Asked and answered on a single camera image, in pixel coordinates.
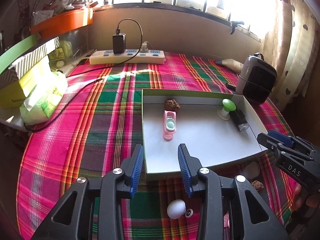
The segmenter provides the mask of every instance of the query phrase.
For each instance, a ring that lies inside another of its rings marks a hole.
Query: curtain
[[[267,0],[264,59],[277,71],[270,98],[280,111],[308,87],[319,48],[319,24],[303,0]]]

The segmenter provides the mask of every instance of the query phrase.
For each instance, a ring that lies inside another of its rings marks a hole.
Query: pink toy
[[[171,140],[176,131],[176,112],[164,111],[163,138]]]

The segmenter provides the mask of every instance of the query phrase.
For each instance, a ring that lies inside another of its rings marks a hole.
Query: walnut
[[[174,99],[167,99],[164,102],[164,109],[166,111],[172,111],[172,112],[177,112],[180,109],[180,105],[178,104],[178,102]]]
[[[255,180],[254,182],[252,182],[251,183],[252,184],[252,186],[254,187],[254,189],[256,190],[256,191],[261,191],[263,188],[264,188],[264,186],[263,186],[263,184],[260,182],[260,181],[257,181],[257,180]]]

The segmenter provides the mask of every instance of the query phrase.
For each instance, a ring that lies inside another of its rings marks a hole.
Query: plaid tablecloth
[[[119,167],[142,143],[141,90],[180,89],[232,93],[224,83],[235,84],[232,71],[211,60],[166,53],[164,65],[125,64],[96,70],[68,79],[69,87],[58,113],[70,98],[98,77],[103,81],[84,89],[67,110],[47,129],[31,135],[21,163],[17,189],[17,219],[21,235],[30,239],[50,209],[79,176],[101,177]],[[73,74],[103,65],[78,66]],[[254,107],[267,130],[291,135],[276,107],[267,100]],[[266,154],[255,160],[260,165],[264,190],[261,196],[285,224],[291,214],[296,183],[275,167],[275,158]],[[219,175],[233,177],[246,163]],[[168,218],[166,209],[183,199],[194,215],[178,220]],[[126,239],[195,239],[200,202],[189,199],[181,179],[146,183],[143,175],[132,200],[122,201]],[[96,225],[93,237],[96,237]]]

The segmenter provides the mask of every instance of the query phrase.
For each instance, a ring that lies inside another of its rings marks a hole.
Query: green tissue package
[[[52,72],[43,79],[20,106],[23,122],[26,125],[34,125],[48,121],[67,87],[66,76],[61,72]]]

